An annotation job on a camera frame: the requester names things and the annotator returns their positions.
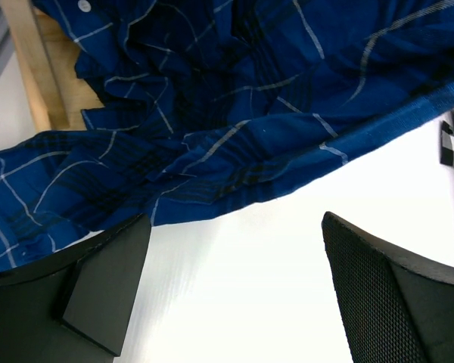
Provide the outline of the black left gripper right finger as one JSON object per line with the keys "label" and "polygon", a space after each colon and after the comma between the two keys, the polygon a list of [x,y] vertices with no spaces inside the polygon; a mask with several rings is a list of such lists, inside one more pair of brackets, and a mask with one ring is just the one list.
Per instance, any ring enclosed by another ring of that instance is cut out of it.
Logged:
{"label": "black left gripper right finger", "polygon": [[454,267],[334,213],[322,234],[354,362],[454,362]]}

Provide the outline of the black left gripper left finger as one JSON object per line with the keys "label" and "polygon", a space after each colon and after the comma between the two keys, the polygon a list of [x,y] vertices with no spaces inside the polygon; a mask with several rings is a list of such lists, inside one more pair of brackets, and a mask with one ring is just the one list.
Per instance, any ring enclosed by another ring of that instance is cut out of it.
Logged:
{"label": "black left gripper left finger", "polygon": [[112,362],[120,356],[151,223],[135,216],[0,273],[0,362]]}

